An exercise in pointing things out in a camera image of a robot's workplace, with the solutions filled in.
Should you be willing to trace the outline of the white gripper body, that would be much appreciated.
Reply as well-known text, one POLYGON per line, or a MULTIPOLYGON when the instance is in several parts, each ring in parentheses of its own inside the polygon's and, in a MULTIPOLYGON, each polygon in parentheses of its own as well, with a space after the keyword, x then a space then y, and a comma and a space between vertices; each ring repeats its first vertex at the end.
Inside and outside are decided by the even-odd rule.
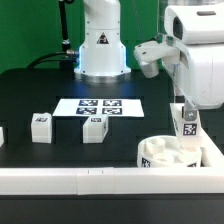
POLYGON ((224 3, 168 5, 165 41, 180 51, 163 66, 186 100, 197 109, 224 103, 224 3))

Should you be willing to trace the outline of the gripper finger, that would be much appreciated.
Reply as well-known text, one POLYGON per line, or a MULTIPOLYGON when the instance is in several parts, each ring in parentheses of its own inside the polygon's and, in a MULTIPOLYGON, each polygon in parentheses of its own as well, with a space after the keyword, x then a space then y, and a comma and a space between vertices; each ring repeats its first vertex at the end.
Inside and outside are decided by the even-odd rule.
POLYGON ((182 107, 182 118, 185 121, 195 121, 197 119, 197 110, 188 101, 185 101, 182 107))

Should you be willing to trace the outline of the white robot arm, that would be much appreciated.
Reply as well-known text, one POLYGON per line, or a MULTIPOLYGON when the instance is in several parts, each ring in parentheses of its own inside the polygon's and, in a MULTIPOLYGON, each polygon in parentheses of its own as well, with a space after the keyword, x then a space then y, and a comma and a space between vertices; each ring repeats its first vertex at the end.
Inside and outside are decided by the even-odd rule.
MULTIPOLYGON (((83 0, 85 40, 75 75, 98 82, 128 73, 120 1, 83 0)), ((164 68, 185 98, 185 117, 224 105, 224 0, 158 0, 158 36, 134 56, 147 78, 164 68)))

